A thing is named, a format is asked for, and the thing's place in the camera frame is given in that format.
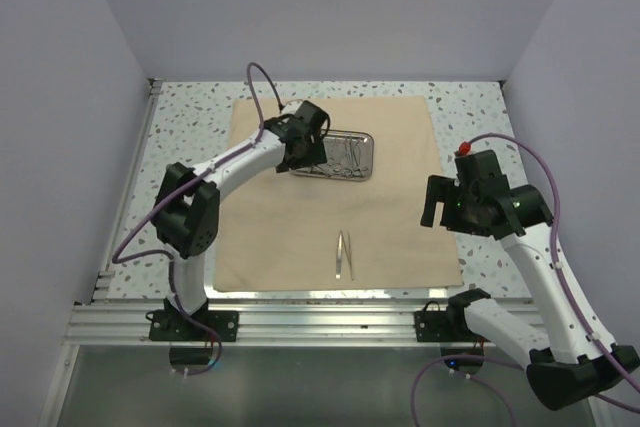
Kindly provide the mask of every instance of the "cable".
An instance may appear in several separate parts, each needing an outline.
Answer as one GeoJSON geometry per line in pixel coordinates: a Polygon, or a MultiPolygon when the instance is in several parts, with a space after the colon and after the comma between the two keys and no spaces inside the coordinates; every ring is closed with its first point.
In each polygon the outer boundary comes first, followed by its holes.
{"type": "Polygon", "coordinates": [[[626,410],[628,412],[633,412],[634,414],[640,414],[640,408],[638,408],[638,407],[633,407],[632,405],[625,404],[623,402],[620,402],[619,400],[612,399],[611,397],[607,397],[606,395],[602,395],[602,394],[596,394],[595,397],[600,399],[600,400],[604,400],[605,402],[607,402],[607,403],[609,403],[611,405],[615,405],[616,407],[620,407],[622,410],[626,410]]]}
{"type": "Polygon", "coordinates": [[[273,90],[273,93],[276,96],[279,112],[282,112],[282,109],[284,109],[284,105],[282,104],[282,100],[280,100],[280,94],[278,94],[278,89],[276,89],[276,84],[273,83],[273,80],[271,80],[271,77],[269,77],[269,74],[267,74],[267,71],[264,70],[262,66],[257,62],[249,62],[249,64],[247,65],[247,83],[249,84],[249,90],[251,91],[251,96],[253,97],[253,101],[255,102],[256,108],[258,109],[258,118],[260,119],[260,131],[258,132],[258,136],[256,137],[256,142],[258,142],[262,138],[262,133],[264,132],[264,117],[262,115],[262,107],[260,107],[260,101],[258,100],[258,94],[256,94],[256,89],[253,86],[253,79],[251,78],[252,67],[255,67],[260,72],[262,72],[262,75],[264,75],[264,78],[267,79],[267,82],[269,82],[269,85],[271,86],[271,90],[273,90]]]}
{"type": "MultiPolygon", "coordinates": [[[[253,100],[254,100],[254,103],[256,105],[256,110],[258,111],[258,119],[259,119],[260,125],[258,127],[258,134],[256,135],[256,138],[255,138],[255,142],[258,142],[262,138],[262,135],[264,133],[264,115],[262,113],[262,108],[260,106],[260,101],[258,100],[258,96],[256,95],[255,88],[253,86],[253,80],[251,78],[251,68],[252,67],[255,67],[258,70],[260,70],[262,72],[262,74],[266,77],[266,79],[269,81],[269,84],[271,85],[271,88],[273,89],[273,92],[274,92],[274,94],[276,96],[276,99],[278,100],[278,105],[279,106],[282,105],[282,102],[280,101],[280,95],[278,94],[278,91],[276,89],[275,84],[273,83],[273,81],[271,80],[271,78],[269,77],[267,72],[264,70],[264,68],[262,68],[259,64],[255,63],[255,62],[250,62],[249,65],[247,65],[247,82],[249,83],[249,89],[251,90],[251,94],[253,95],[253,100]]],[[[156,215],[158,215],[158,213],[161,210],[166,208],[177,197],[183,195],[185,192],[190,190],[196,184],[202,182],[207,176],[209,176],[210,174],[215,172],[220,166],[222,166],[223,164],[229,162],[230,160],[234,159],[235,157],[239,156],[240,154],[252,149],[253,147],[254,147],[254,143],[250,143],[249,142],[249,143],[244,144],[242,147],[233,150],[232,152],[230,152],[227,155],[225,155],[225,156],[221,157],[220,159],[218,159],[211,167],[209,167],[208,169],[205,169],[200,175],[194,177],[189,182],[183,184],[182,186],[178,187],[176,190],[171,192],[169,195],[167,195],[164,199],[162,199],[160,202],[158,202],[158,204],[153,209],[151,209],[151,211],[147,215],[145,215],[133,229],[131,229],[131,231],[122,240],[120,245],[118,245],[118,247],[116,247],[113,255],[111,256],[111,262],[113,264],[116,264],[116,265],[123,264],[124,262],[129,262],[131,260],[136,260],[136,259],[139,259],[139,258],[142,258],[142,257],[146,257],[148,255],[164,255],[169,260],[169,291],[171,292],[171,295],[173,296],[173,299],[174,299],[174,302],[175,302],[175,305],[176,305],[178,311],[180,312],[182,317],[187,322],[189,322],[192,325],[204,330],[205,332],[207,332],[211,336],[212,346],[213,346],[214,342],[216,342],[218,344],[218,350],[217,350],[215,358],[212,358],[210,360],[209,364],[207,364],[206,367],[204,367],[202,369],[193,370],[193,371],[185,369],[183,371],[184,375],[191,376],[191,375],[203,374],[203,373],[208,372],[209,370],[211,370],[213,368],[213,366],[220,360],[220,356],[222,355],[222,342],[220,341],[220,336],[212,328],[210,328],[210,327],[208,327],[208,326],[206,326],[204,324],[201,324],[200,322],[194,320],[191,317],[191,315],[189,315],[189,313],[186,310],[184,310],[184,307],[182,306],[182,303],[180,301],[180,298],[179,298],[178,293],[176,292],[176,288],[175,288],[175,279],[174,279],[174,272],[175,272],[175,262],[174,262],[174,260],[175,259],[174,259],[174,256],[173,256],[173,254],[171,252],[169,252],[169,251],[167,251],[165,249],[152,249],[152,250],[145,250],[143,252],[138,252],[138,253],[135,253],[135,254],[127,255],[125,257],[121,257],[121,256],[122,256],[122,253],[124,252],[124,249],[127,248],[127,246],[135,238],[135,236],[138,235],[140,233],[140,231],[143,229],[143,227],[149,221],[151,221],[151,219],[153,219],[156,215]]]]}
{"type": "Polygon", "coordinates": [[[324,131],[324,134],[322,134],[322,137],[320,137],[320,140],[324,140],[324,138],[329,134],[330,129],[331,129],[331,117],[327,117],[327,129],[324,131]]]}
{"type": "Polygon", "coordinates": [[[436,307],[438,307],[438,312],[440,312],[440,304],[438,303],[437,300],[430,300],[429,302],[424,304],[420,317],[422,318],[422,321],[426,324],[427,327],[429,327],[429,322],[427,321],[427,309],[429,309],[430,305],[435,305],[436,307]]]}
{"type": "MultiPolygon", "coordinates": [[[[498,139],[507,140],[509,142],[513,142],[518,147],[526,150],[538,162],[538,164],[540,164],[540,167],[542,167],[542,170],[546,174],[547,179],[549,180],[549,185],[551,186],[551,193],[553,195],[553,223],[551,224],[549,249],[551,250],[551,260],[553,261],[554,264],[558,263],[560,261],[560,258],[558,256],[558,227],[560,225],[560,193],[558,192],[558,185],[556,184],[555,178],[551,173],[551,169],[549,168],[547,163],[544,161],[544,159],[536,151],[534,151],[528,145],[520,142],[519,140],[509,135],[498,134],[498,133],[482,134],[477,137],[474,137],[469,142],[463,143],[463,145],[464,144],[466,145],[464,145],[464,149],[463,149],[463,146],[461,145],[461,151],[467,150],[468,146],[471,146],[471,144],[479,140],[488,139],[488,138],[498,138],[498,139]]],[[[562,269],[554,269],[554,270],[556,272],[556,275],[558,276],[558,281],[560,283],[560,286],[562,287],[562,291],[564,292],[564,295],[567,298],[567,301],[571,305],[571,308],[573,309],[576,316],[578,317],[580,324],[582,325],[584,330],[587,332],[587,335],[593,336],[595,331],[591,327],[591,324],[589,324],[589,321],[585,317],[584,312],[582,312],[582,310],[580,309],[580,305],[578,304],[578,301],[574,297],[573,292],[571,292],[571,288],[567,283],[567,279],[564,275],[564,272],[562,271],[562,269]]],[[[627,372],[625,368],[622,367],[622,365],[620,365],[618,360],[613,355],[611,355],[611,353],[605,347],[605,345],[597,338],[592,338],[592,341],[595,344],[595,346],[598,347],[600,352],[602,352],[605,358],[611,363],[613,368],[618,371],[618,373],[629,383],[629,385],[631,385],[631,387],[633,387],[638,393],[640,393],[640,383],[638,383],[631,376],[631,374],[629,374],[629,372],[627,372]]],[[[633,406],[626,405],[626,404],[622,404],[621,402],[618,402],[618,401],[616,401],[616,404],[613,404],[613,405],[629,410],[630,412],[640,413],[640,409],[633,406]]]]}
{"type": "MultiPolygon", "coordinates": [[[[448,361],[448,360],[476,360],[476,361],[481,361],[481,362],[489,362],[490,364],[501,365],[503,367],[509,367],[509,368],[512,368],[512,369],[520,369],[520,366],[518,364],[516,364],[515,362],[509,362],[507,360],[496,359],[496,358],[492,358],[492,357],[485,357],[483,355],[467,355],[467,354],[445,355],[443,357],[438,357],[437,359],[434,359],[434,360],[430,361],[427,365],[425,365],[420,370],[420,372],[418,372],[418,375],[416,375],[416,378],[413,381],[413,385],[411,386],[411,396],[410,396],[411,417],[413,418],[413,424],[416,427],[420,427],[420,422],[418,421],[418,412],[416,410],[416,390],[418,388],[418,382],[420,382],[420,379],[422,378],[424,373],[427,370],[429,370],[431,367],[433,367],[434,365],[436,365],[436,364],[438,364],[440,362],[445,362],[445,361],[448,361]]],[[[513,410],[513,407],[511,407],[511,404],[509,404],[509,401],[507,400],[507,398],[504,396],[504,394],[501,391],[499,391],[498,389],[493,387],[491,384],[489,384],[485,380],[477,379],[474,376],[466,376],[465,374],[463,374],[461,372],[458,372],[458,373],[460,375],[465,376],[467,379],[469,379],[469,380],[471,380],[471,381],[473,381],[473,382],[475,382],[477,384],[484,385],[486,388],[488,388],[493,393],[495,393],[500,398],[500,400],[502,400],[502,402],[506,406],[507,410],[509,411],[509,419],[511,420],[511,426],[514,427],[514,426],[517,425],[516,415],[515,415],[515,412],[513,410]]]]}

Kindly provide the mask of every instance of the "silver tray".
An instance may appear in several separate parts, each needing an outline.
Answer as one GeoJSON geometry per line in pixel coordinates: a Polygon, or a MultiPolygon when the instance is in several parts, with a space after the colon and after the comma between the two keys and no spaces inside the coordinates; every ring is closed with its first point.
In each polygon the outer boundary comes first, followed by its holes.
{"type": "Polygon", "coordinates": [[[363,132],[330,130],[325,136],[327,163],[291,170],[293,175],[363,182],[373,174],[373,137],[363,132]]]}

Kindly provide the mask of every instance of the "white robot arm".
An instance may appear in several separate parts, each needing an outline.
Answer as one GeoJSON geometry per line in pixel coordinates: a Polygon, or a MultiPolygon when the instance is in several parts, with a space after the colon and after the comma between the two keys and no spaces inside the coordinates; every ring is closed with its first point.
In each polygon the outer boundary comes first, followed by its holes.
{"type": "Polygon", "coordinates": [[[178,308],[175,295],[189,315],[207,302],[204,255],[218,233],[220,203],[264,170],[285,172],[326,162],[322,139],[329,122],[322,109],[305,101],[267,120],[264,130],[257,130],[229,152],[193,167],[176,163],[167,168],[156,205],[180,186],[204,175],[192,191],[174,198],[151,220],[158,238],[174,258],[174,293],[168,296],[174,308],[178,308]]]}
{"type": "Polygon", "coordinates": [[[552,259],[553,218],[537,189],[511,189],[491,150],[457,155],[456,168],[458,179],[429,178],[421,225],[433,226],[436,203],[442,202],[440,225],[498,240],[529,288],[546,332],[517,319],[480,289],[449,299],[445,315],[454,329],[482,336],[509,354],[551,410],[608,390],[622,379],[597,341],[627,372],[640,366],[635,349],[617,345],[596,316],[561,249],[557,261],[552,259]],[[557,269],[562,269],[577,309],[565,295],[557,269]],[[576,310],[588,319],[592,333],[576,310]]]}

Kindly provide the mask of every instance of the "speckled tabletop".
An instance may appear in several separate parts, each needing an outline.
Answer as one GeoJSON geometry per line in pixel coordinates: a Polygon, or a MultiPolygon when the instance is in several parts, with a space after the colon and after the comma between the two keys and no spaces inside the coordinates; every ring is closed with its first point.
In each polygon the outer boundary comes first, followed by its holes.
{"type": "MultiPolygon", "coordinates": [[[[268,85],[256,83],[258,95],[272,96],[268,85]]],[[[456,174],[453,152],[462,140],[485,132],[512,135],[500,88],[495,82],[279,82],[283,98],[424,96],[435,130],[444,175],[456,174]]],[[[148,134],[140,171],[124,222],[122,238],[153,206],[168,164],[186,165],[212,158],[226,149],[231,109],[236,99],[250,96],[243,82],[167,82],[162,86],[148,134]]],[[[520,155],[502,141],[491,143],[512,186],[526,182],[520,155]]],[[[416,206],[416,212],[422,206],[416,206]]],[[[313,292],[216,292],[211,285],[215,252],[207,254],[205,284],[210,298],[224,299],[357,299],[446,297],[474,285],[494,297],[530,298],[519,272],[492,239],[456,234],[464,285],[442,289],[350,290],[313,292]]],[[[147,226],[127,253],[160,247],[153,227],[147,226]]],[[[110,299],[159,299],[168,288],[164,259],[149,257],[111,265],[115,275],[110,299]]]]}

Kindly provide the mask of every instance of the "white wall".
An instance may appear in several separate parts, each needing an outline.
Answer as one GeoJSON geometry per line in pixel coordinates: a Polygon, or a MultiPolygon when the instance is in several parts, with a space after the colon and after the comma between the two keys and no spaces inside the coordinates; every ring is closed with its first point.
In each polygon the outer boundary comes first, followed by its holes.
{"type": "MultiPolygon", "coordinates": [[[[516,135],[557,177],[561,241],[576,276],[617,340],[640,351],[639,75],[640,0],[555,0],[506,100],[516,135]]],[[[526,166],[546,185],[534,162],[526,166]]],[[[640,406],[630,388],[617,393],[640,406]]]]}
{"type": "Polygon", "coordinates": [[[552,0],[109,0],[145,70],[239,79],[505,79],[552,0]]]}
{"type": "Polygon", "coordinates": [[[106,0],[0,0],[0,425],[36,424],[88,299],[146,79],[106,0]]]}

